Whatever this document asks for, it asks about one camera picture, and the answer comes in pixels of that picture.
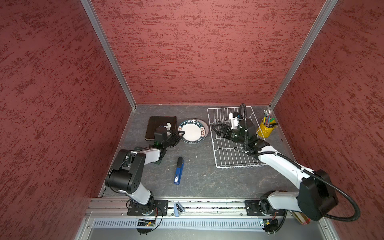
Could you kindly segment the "white round plate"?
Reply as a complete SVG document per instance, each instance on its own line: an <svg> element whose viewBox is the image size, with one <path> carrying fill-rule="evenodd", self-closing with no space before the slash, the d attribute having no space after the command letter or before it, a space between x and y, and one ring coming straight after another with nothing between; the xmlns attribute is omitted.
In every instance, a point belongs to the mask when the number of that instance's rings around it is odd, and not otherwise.
<svg viewBox="0 0 384 240"><path fill-rule="evenodd" d="M204 139L204 126L196 119L181 122L178 131L185 131L182 141L188 144L197 144Z"/></svg>
<svg viewBox="0 0 384 240"><path fill-rule="evenodd" d="M204 138L206 138L210 133L210 127L204 120L201 120L201 119L197 119L197 120L204 126L204 129L205 129Z"/></svg>

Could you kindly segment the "dark square plate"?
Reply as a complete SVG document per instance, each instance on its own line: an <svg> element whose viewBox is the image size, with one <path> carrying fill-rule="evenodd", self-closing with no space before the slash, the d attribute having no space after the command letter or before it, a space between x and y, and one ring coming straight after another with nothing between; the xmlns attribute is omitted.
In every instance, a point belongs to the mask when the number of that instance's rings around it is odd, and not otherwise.
<svg viewBox="0 0 384 240"><path fill-rule="evenodd" d="M146 141L151 141L155 139L155 130L158 127L168 127L169 129L175 130L177 127L177 117L176 116L151 116L148 121L147 131L145 135Z"/></svg>

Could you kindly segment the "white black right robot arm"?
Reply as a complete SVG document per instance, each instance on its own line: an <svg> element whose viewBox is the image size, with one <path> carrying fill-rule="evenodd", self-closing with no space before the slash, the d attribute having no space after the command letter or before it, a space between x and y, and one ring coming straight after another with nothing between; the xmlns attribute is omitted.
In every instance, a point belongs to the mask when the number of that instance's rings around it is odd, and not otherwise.
<svg viewBox="0 0 384 240"><path fill-rule="evenodd" d="M241 144L246 155L272 167L296 187L296 191L273 190L264 194L259 203L264 215L287 210L318 221L338 205L335 189L325 183L330 180L326 172L316 172L290 160L242 125L232 129L227 124L215 124L212 129L219 137Z"/></svg>

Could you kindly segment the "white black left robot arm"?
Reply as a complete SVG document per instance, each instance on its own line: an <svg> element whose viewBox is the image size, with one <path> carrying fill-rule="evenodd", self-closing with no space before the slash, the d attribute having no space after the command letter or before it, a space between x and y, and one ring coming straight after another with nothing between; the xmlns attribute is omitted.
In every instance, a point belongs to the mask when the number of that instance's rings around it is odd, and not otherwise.
<svg viewBox="0 0 384 240"><path fill-rule="evenodd" d="M184 131L156 128L154 144L136 150L119 150L105 179L105 185L113 192L125 194L143 215L155 209L153 193L141 183L144 166L163 159L167 149L176 146L185 135Z"/></svg>

